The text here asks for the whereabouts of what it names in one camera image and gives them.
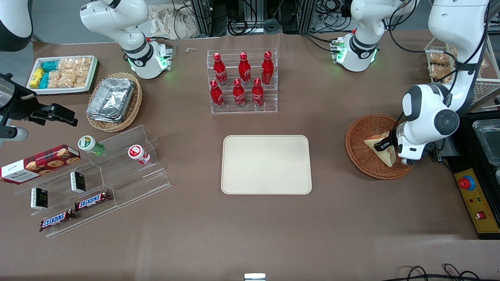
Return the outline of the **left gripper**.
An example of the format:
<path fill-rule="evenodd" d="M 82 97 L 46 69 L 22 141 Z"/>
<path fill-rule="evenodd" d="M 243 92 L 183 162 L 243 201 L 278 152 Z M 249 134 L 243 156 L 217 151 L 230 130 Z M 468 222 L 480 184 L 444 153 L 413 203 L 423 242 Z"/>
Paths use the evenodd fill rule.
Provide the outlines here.
<path fill-rule="evenodd" d="M 387 149 L 392 149 L 396 152 L 394 142 L 398 142 L 398 156 L 401 159 L 420 160 L 423 156 L 425 143 L 413 144 L 410 142 L 404 133 L 398 133 L 397 129 L 392 129 L 389 132 L 388 140 L 381 140 L 374 144 L 375 151 L 382 152 Z"/>

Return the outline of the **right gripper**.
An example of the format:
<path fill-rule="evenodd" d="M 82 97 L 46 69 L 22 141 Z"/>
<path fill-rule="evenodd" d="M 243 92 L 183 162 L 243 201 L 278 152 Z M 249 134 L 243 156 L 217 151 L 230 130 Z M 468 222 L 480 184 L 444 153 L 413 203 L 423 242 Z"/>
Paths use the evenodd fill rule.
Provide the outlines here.
<path fill-rule="evenodd" d="M 1 90 L 1 127 L 7 126 L 7 121 L 25 120 L 44 126 L 47 121 L 58 121 L 76 127 L 78 119 L 75 112 L 57 103 L 41 108 L 36 93 L 11 80 L 12 74 L 0 75 Z"/>

